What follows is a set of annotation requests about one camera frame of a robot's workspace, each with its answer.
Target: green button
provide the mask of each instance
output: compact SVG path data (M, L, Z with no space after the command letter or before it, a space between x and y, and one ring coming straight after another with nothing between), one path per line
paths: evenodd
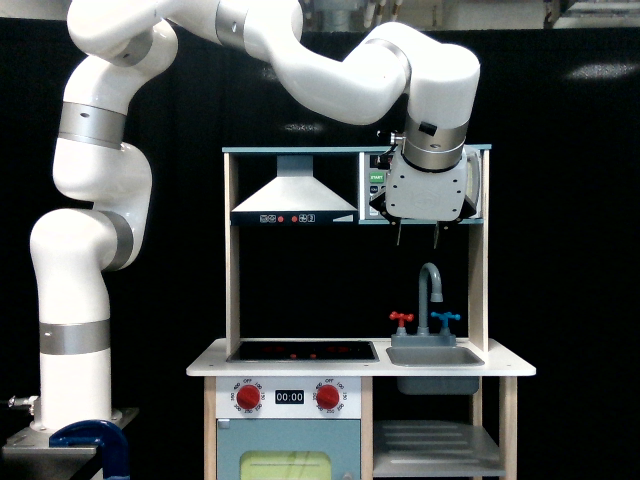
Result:
M371 183L384 183L384 172L369 172Z

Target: wooden frame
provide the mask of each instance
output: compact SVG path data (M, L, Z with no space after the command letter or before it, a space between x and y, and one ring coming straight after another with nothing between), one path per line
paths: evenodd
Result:
M237 160L224 153L225 263L226 263L226 353L238 347L240 337L240 268L238 227L231 226L231 211L237 205ZM488 259L489 259L489 151L482 158L482 223L469 225L468 318L469 340L481 352L489 350ZM361 477L373 479L373 379L362 379ZM205 479L216 479L215 377L205 377ZM470 397L470 422L482 426L482 392ZM506 480L516 479L517 470L517 377L500 378L501 460Z

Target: oven knob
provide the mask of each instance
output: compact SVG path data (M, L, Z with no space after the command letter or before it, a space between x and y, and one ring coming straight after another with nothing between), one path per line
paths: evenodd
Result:
M260 390L253 385L245 385L238 390L236 401L241 408L252 410L260 404Z
M331 410L340 403L340 392L333 385L323 385L316 392L316 401L319 407Z

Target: red faucet handle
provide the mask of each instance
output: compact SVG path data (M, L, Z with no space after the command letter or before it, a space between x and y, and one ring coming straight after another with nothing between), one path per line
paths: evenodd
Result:
M404 313L391 312L391 315L389 315L390 320L398 320L399 328L404 328L404 322L413 322L414 318L413 313L405 315Z

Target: oven door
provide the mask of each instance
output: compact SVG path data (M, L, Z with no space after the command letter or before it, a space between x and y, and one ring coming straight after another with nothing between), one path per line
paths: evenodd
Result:
M360 420L230 419L217 433L218 480L360 478Z

